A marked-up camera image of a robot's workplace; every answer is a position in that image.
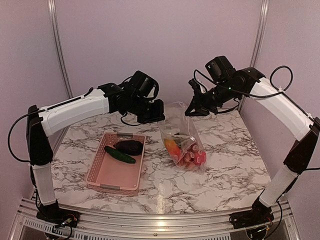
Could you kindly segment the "clear zip top bag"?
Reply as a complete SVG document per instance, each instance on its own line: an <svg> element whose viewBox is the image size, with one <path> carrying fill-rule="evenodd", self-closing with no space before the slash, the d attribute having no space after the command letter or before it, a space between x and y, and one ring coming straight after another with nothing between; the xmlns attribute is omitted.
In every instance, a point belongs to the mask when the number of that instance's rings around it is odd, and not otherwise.
<svg viewBox="0 0 320 240"><path fill-rule="evenodd" d="M164 106L165 119L157 123L162 142L174 164L183 170L204 172L207 154L183 102Z"/></svg>

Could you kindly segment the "red orange toy mango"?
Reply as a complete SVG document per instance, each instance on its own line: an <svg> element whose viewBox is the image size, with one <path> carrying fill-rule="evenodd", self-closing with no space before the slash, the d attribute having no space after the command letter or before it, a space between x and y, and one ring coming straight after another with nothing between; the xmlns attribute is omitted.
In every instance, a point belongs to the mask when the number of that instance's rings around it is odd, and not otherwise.
<svg viewBox="0 0 320 240"><path fill-rule="evenodd" d="M171 156L176 156L176 157L180 156L181 150L173 139L165 138L164 139L164 146Z"/></svg>

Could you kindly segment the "red lychee fruit bunch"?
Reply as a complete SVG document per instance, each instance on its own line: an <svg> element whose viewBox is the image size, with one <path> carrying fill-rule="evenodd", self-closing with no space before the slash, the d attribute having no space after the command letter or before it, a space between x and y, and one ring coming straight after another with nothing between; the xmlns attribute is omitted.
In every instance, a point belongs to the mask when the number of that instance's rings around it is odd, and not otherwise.
<svg viewBox="0 0 320 240"><path fill-rule="evenodd" d="M177 162L179 167L188 168L194 164L195 153L192 148L189 148L181 157L181 159Z"/></svg>

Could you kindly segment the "green toy cucumber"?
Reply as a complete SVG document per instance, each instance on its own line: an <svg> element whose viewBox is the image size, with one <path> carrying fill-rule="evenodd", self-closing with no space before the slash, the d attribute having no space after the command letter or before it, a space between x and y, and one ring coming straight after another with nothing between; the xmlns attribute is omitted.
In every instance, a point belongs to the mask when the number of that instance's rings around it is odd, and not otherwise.
<svg viewBox="0 0 320 240"><path fill-rule="evenodd" d="M118 161L121 161L121 162L124 162L124 163L127 163L127 164L135 164L136 163L136 160L125 154L125 153L122 153L121 151L115 149L115 148L112 148L110 146L105 146L104 147L104 150L106 153L108 153L111 157L113 157L114 159L118 160Z"/></svg>

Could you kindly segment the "pink perforated plastic basket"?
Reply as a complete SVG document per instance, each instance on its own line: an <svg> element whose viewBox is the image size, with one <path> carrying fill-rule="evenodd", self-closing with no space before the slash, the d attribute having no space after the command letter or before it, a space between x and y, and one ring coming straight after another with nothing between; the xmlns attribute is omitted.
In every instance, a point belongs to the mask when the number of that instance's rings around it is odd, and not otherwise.
<svg viewBox="0 0 320 240"><path fill-rule="evenodd" d="M135 140L146 145L146 136L143 134L105 132L85 178L89 188L128 196L138 194L144 153L133 157L135 163L126 163L105 151L106 146L113 147L117 142L125 140Z"/></svg>

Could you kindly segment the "green toy avocado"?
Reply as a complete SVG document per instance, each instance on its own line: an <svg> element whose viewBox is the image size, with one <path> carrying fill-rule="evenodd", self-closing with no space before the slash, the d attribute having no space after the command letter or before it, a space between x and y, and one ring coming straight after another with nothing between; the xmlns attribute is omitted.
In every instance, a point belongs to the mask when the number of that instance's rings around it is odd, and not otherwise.
<svg viewBox="0 0 320 240"><path fill-rule="evenodd" d="M174 134L172 138L174 142L180 147L184 144L185 141L190 140L190 137L188 135L183 135L180 133Z"/></svg>

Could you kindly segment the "red toy tomato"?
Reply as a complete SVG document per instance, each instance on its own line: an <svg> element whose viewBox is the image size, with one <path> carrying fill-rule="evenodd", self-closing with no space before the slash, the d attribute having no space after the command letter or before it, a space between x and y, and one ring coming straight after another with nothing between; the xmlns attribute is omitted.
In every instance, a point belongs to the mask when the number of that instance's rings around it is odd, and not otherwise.
<svg viewBox="0 0 320 240"><path fill-rule="evenodd" d="M194 164L196 166L200 166L202 164L205 164L207 160L206 153L202 150L199 150L197 152L194 152Z"/></svg>

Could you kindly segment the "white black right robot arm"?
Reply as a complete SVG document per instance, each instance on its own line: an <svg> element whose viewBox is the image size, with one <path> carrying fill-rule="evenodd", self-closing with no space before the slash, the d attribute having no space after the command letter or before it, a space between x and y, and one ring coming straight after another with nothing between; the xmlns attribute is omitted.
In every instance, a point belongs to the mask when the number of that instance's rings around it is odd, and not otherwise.
<svg viewBox="0 0 320 240"><path fill-rule="evenodd" d="M252 204L247 219L258 224L271 211L271 206L308 170L320 134L320 119L306 113L271 79L254 67L236 70L226 56L217 56L205 68L207 80L214 84L206 89L196 77L189 80L194 96L185 115L218 114L218 108L231 99L252 98L273 114L293 135L295 142L270 184Z"/></svg>

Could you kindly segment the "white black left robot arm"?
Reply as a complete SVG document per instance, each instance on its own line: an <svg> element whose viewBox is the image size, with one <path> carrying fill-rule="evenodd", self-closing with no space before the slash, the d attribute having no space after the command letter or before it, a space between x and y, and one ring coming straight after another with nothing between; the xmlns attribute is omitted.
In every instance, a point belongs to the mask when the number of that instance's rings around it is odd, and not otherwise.
<svg viewBox="0 0 320 240"><path fill-rule="evenodd" d="M27 114L13 124L26 119L26 141L30 165L30 177L40 200L38 213L53 223L66 215L59 207L53 186L51 163L54 158L49 136L75 123L99 115L118 112L121 116L136 116L136 125L145 125L164 120L164 102L157 98L158 82L136 71L122 83L106 83L90 88L87 93L38 108L29 107Z"/></svg>

